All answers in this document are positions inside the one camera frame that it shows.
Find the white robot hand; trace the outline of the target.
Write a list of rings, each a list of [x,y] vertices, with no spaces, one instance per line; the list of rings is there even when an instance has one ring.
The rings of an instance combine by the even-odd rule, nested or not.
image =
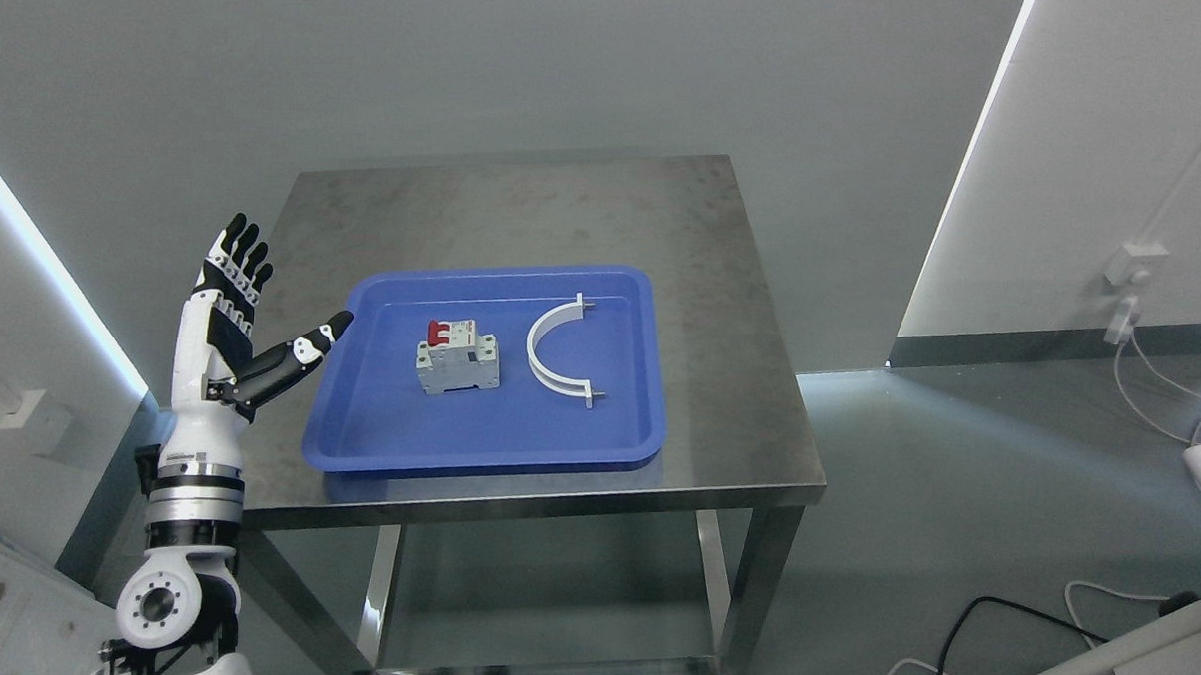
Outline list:
[[[233,289],[238,312],[255,312],[274,271],[268,251],[245,213],[237,213],[208,247],[183,304],[172,359],[174,428],[166,450],[240,452],[240,434],[257,410],[315,374],[353,324],[354,313],[341,311],[313,331],[253,356],[240,322],[221,305],[223,293]]]

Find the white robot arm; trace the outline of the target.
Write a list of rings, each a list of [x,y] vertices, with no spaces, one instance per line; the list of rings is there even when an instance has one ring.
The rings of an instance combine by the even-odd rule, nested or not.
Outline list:
[[[145,498],[145,552],[118,595],[119,635],[92,675],[163,675],[192,649],[191,675],[253,675],[237,652],[235,571],[247,485],[240,435],[267,402],[307,378],[353,313],[253,352],[255,311],[271,276],[259,227],[235,214],[215,237],[183,301],[172,358],[168,440],[135,449]]]

